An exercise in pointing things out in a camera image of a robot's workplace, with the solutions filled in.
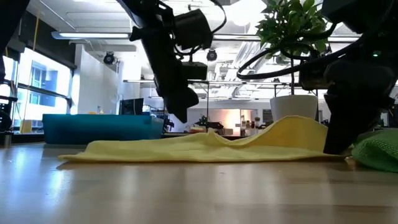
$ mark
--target security camera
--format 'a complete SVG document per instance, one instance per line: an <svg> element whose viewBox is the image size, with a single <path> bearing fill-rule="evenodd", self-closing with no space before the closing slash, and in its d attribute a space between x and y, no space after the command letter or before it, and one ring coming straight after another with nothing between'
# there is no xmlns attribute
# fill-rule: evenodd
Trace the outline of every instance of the security camera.
<svg viewBox="0 0 398 224"><path fill-rule="evenodd" d="M113 56L113 52L107 52L105 57L104 57L104 63L107 65L113 65L116 63L116 59Z"/></svg>
<svg viewBox="0 0 398 224"><path fill-rule="evenodd" d="M210 49L207 53L207 61L214 62L217 59L217 53L215 49Z"/></svg>

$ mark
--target desk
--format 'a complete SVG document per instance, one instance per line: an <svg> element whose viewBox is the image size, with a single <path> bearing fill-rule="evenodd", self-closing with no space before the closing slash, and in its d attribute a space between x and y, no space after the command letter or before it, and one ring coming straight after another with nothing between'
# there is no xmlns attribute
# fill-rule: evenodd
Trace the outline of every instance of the desk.
<svg viewBox="0 0 398 224"><path fill-rule="evenodd" d="M0 223L398 223L398 175L345 162L57 160L79 151L0 149Z"/></svg>

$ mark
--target yellow towel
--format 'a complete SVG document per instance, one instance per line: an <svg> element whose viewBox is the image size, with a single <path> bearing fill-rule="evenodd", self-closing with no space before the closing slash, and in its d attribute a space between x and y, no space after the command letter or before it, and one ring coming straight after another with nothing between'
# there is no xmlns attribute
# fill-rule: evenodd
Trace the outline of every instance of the yellow towel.
<svg viewBox="0 0 398 224"><path fill-rule="evenodd" d="M85 152L63 155L87 162L260 162L337 157L322 153L327 127L299 116L286 117L261 133L229 141L214 132L160 140L95 141Z"/></svg>

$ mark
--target teal container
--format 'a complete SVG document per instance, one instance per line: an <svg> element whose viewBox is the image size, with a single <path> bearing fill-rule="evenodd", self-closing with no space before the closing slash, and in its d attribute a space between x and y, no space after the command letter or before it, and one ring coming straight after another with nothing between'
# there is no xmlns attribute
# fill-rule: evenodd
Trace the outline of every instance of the teal container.
<svg viewBox="0 0 398 224"><path fill-rule="evenodd" d="M47 144L160 139L163 123L162 119L145 115L43 114Z"/></svg>

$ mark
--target green cloth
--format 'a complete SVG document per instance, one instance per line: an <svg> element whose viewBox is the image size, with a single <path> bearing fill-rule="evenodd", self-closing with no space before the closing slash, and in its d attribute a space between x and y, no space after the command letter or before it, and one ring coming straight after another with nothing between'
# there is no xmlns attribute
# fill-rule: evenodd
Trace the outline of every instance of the green cloth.
<svg viewBox="0 0 398 224"><path fill-rule="evenodd" d="M380 130L360 135L354 142L356 161L374 169L398 172L398 130Z"/></svg>

